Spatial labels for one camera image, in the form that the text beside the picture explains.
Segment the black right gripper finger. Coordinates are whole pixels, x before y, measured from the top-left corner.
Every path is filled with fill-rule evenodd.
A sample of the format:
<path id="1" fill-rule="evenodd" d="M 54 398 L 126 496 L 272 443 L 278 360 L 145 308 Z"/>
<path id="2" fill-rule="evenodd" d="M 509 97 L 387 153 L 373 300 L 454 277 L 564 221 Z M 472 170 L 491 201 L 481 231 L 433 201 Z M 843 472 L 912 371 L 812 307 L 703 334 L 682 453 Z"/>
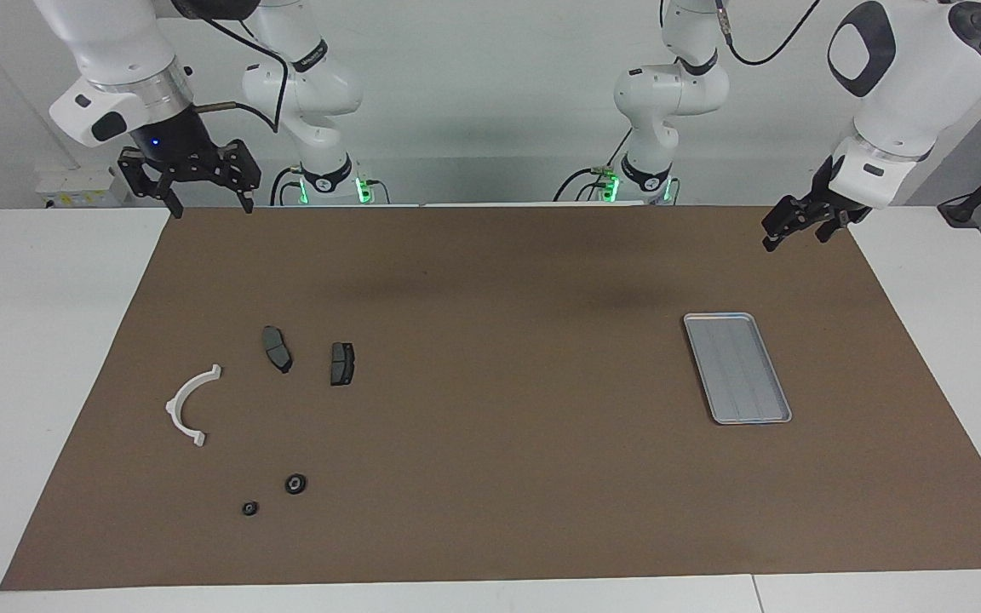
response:
<path id="1" fill-rule="evenodd" d="M 168 169 L 152 166 L 151 159 L 135 147 L 122 148 L 119 169 L 126 185 L 138 198 L 157 199 L 175 220 L 183 216 L 183 205 L 174 191 L 174 175 Z"/>
<path id="2" fill-rule="evenodd" d="M 207 181 L 235 194 L 242 210 L 252 214 L 255 192 L 261 185 L 261 168 L 242 140 L 215 146 L 207 160 Z"/>

